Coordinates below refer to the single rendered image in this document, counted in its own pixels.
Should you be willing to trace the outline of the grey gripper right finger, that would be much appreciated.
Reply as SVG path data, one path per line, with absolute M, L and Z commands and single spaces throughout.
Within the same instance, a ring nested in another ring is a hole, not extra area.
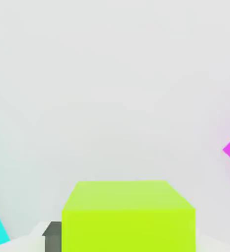
M 196 229 L 196 252 L 230 252 L 230 245 L 201 234 Z

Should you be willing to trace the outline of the small lime green cube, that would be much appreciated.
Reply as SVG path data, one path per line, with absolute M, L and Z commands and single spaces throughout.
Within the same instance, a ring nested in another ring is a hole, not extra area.
M 196 252 L 196 210 L 163 180 L 81 181 L 62 210 L 62 252 Z

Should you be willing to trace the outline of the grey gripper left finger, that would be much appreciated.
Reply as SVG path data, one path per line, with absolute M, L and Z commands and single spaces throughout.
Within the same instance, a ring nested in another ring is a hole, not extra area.
M 0 252 L 62 252 L 62 222 L 39 222 L 29 235 L 1 244 Z

